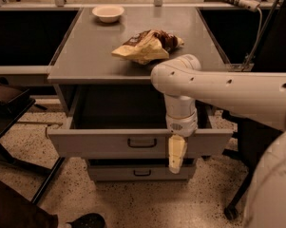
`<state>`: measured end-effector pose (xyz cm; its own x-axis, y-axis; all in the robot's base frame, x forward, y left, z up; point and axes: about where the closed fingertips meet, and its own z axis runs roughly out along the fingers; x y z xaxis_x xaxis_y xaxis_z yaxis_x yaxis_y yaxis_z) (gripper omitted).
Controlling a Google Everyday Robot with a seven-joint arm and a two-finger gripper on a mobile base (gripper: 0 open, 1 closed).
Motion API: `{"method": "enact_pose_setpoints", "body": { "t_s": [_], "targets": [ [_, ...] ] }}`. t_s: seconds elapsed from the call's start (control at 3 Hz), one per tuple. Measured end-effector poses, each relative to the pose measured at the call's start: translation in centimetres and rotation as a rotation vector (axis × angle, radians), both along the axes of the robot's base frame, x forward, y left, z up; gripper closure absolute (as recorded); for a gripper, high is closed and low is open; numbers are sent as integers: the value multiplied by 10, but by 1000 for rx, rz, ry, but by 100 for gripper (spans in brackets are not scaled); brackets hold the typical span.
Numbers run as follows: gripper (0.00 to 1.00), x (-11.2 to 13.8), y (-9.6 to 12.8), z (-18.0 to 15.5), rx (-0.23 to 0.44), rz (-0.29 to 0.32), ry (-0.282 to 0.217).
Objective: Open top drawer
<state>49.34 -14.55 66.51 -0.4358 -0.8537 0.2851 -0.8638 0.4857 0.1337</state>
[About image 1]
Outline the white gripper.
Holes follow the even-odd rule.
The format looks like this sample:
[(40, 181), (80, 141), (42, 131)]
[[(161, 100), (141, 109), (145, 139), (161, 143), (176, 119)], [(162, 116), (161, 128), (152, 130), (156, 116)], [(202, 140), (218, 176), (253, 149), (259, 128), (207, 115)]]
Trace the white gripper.
[(173, 174), (178, 174), (187, 150), (184, 137), (191, 136), (198, 129), (197, 111), (184, 118), (178, 119), (167, 115), (165, 119), (168, 131), (175, 134), (168, 140), (169, 170)]

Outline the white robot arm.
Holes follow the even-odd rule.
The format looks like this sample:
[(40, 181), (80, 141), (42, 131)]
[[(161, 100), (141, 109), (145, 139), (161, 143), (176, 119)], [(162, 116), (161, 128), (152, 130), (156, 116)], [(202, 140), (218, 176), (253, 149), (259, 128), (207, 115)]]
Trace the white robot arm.
[(177, 172), (184, 139), (197, 129), (196, 100), (279, 130), (260, 158), (248, 189), (243, 228), (286, 228), (286, 73), (202, 71), (186, 54), (151, 71), (152, 85), (164, 95), (170, 168)]

